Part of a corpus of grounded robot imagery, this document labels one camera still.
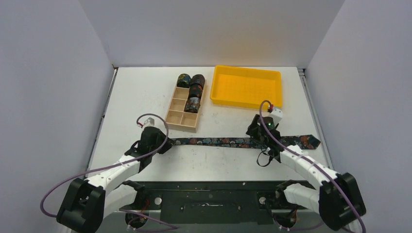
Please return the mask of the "wooden compartment box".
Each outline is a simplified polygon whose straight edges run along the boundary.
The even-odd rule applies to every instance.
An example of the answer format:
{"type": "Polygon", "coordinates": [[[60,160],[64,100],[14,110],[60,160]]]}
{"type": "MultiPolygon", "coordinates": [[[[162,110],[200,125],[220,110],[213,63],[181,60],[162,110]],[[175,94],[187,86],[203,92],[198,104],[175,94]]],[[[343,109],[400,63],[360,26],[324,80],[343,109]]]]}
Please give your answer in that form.
{"type": "Polygon", "coordinates": [[[170,104],[167,108],[165,121],[168,127],[172,130],[195,133],[198,129],[200,116],[203,109],[204,94],[207,90],[207,80],[203,85],[202,97],[193,105],[190,102],[189,92],[190,87],[180,87],[175,84],[170,104]],[[191,107],[197,107],[197,113],[187,112],[185,109],[191,104],[191,107]]]}

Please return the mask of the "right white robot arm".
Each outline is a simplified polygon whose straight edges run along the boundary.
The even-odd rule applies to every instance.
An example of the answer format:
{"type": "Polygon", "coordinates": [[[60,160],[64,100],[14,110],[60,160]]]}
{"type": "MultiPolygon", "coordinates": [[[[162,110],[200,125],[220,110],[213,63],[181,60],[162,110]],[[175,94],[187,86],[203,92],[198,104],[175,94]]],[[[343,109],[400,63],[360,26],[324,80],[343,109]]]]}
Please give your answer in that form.
{"type": "Polygon", "coordinates": [[[246,134],[265,153],[302,176],[311,187],[289,180],[276,189],[275,203],[280,208],[296,204],[319,214],[322,221],[337,231],[366,214],[366,207],[354,176],[340,174],[323,166],[307,154],[320,145],[313,135],[281,136],[271,116],[256,114],[246,134]]]}

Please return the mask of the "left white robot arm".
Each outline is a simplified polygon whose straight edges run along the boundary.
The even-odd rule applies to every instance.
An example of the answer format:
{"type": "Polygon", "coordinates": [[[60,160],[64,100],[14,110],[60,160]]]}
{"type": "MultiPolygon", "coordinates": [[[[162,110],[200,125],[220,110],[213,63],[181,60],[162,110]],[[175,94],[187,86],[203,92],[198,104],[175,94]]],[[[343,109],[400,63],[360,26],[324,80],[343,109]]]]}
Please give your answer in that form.
{"type": "Polygon", "coordinates": [[[70,183],[56,221],[77,233],[94,233],[114,211],[126,205],[141,208],[145,203],[144,194],[139,192],[142,186],[129,178],[146,168],[155,154],[163,154],[173,145],[174,141],[160,129],[144,127],[140,140],[115,164],[70,183]]]}

